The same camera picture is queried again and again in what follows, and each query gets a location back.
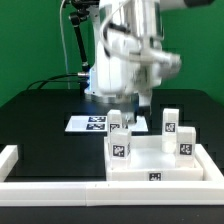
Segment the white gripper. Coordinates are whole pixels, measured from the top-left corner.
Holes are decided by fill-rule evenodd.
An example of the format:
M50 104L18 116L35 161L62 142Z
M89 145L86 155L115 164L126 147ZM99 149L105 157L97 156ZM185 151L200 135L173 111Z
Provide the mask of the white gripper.
M153 76L151 65L125 60L113 55L103 44L105 42L113 50L130 56L139 52L139 44L128 35L118 32L100 33L102 38L97 45L97 82L101 95L130 98L137 94L139 98L138 114L151 115ZM125 128L137 122L137 111L134 103L124 103L121 107L122 122Z

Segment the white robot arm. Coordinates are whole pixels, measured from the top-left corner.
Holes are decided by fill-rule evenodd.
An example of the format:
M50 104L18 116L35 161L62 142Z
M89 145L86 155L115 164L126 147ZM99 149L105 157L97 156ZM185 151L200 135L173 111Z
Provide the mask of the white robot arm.
M208 6L215 0L99 0L90 8L95 62L88 98L121 112L125 126L150 116L152 89L176 76L182 61L162 50L162 11Z

